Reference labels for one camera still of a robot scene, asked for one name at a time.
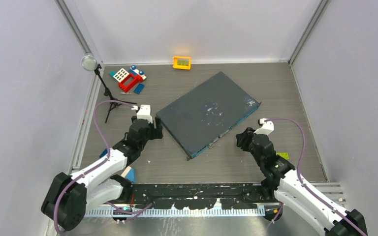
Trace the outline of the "dark grey network switch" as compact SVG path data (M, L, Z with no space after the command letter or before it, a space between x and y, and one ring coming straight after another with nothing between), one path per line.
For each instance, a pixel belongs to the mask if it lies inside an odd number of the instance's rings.
M157 112L191 160L254 113L261 103L222 71Z

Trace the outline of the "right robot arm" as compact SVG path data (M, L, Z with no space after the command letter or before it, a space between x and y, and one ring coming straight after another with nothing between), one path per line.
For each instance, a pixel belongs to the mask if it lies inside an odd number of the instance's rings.
M236 135L236 146L249 152L265 176L261 195L289 206L321 236L366 236L365 218L337 204L310 184L295 167L274 150L266 134L248 127Z

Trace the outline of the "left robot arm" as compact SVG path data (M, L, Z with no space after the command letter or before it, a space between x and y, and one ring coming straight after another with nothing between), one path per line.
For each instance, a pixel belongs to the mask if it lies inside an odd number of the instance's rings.
M129 131L107 153L86 168L70 175L57 174L41 206L41 212L54 222L57 233L73 230L85 213L116 200L120 204L131 198L131 181L117 172L128 168L144 150L149 140L162 139L160 117L150 122L132 117Z

